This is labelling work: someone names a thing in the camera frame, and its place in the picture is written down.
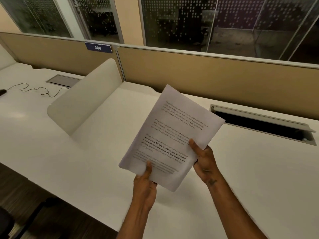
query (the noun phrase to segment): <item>workstation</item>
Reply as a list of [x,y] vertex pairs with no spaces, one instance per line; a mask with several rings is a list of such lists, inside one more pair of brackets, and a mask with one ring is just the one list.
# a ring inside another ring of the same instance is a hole
[[[169,84],[208,110],[306,124],[312,135],[300,140],[224,124],[209,146],[269,238],[319,234],[316,67],[105,42],[112,53],[95,52],[85,41],[25,34],[0,33],[0,41],[1,89],[25,82],[54,96],[63,86],[51,78],[80,79],[55,97],[22,92],[23,84],[0,97],[0,162],[35,184],[118,231],[135,176],[118,164]],[[175,237],[226,238],[193,169],[174,193],[158,186],[144,233]]]

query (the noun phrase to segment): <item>printed document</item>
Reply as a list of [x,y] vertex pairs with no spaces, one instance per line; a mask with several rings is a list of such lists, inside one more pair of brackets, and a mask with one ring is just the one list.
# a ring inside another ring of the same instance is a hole
[[224,122],[166,85],[119,167],[142,175],[149,160],[149,179],[174,192],[197,160],[189,139],[205,149]]

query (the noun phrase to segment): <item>cubicle partition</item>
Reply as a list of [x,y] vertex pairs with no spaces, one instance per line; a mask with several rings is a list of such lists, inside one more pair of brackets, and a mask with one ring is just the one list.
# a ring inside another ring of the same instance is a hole
[[319,69],[309,64],[125,44],[111,44],[109,54],[88,51],[83,41],[25,34],[0,33],[0,41],[18,62],[38,68],[85,76],[113,58],[123,80],[159,92],[170,84],[186,94],[319,120]]

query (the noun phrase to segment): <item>number sign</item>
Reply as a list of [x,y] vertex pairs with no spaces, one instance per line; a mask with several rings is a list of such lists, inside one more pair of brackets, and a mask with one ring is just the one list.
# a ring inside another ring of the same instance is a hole
[[110,45],[105,44],[93,44],[93,43],[85,43],[87,50],[104,52],[104,53],[112,53],[112,49]]

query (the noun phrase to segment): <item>office chair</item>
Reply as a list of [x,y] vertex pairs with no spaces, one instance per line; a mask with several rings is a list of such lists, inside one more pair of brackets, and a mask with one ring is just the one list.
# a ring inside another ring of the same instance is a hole
[[[26,220],[25,225],[23,225],[18,232],[14,234],[12,239],[20,239],[22,235],[27,231],[30,227],[31,223],[34,221],[35,217],[38,215],[40,210],[45,207],[52,207],[58,203],[58,198],[50,197],[47,198],[46,201],[41,202],[37,208],[32,212],[30,217]],[[7,212],[5,209],[0,207],[0,239],[8,239],[9,233],[14,226],[14,218]]]

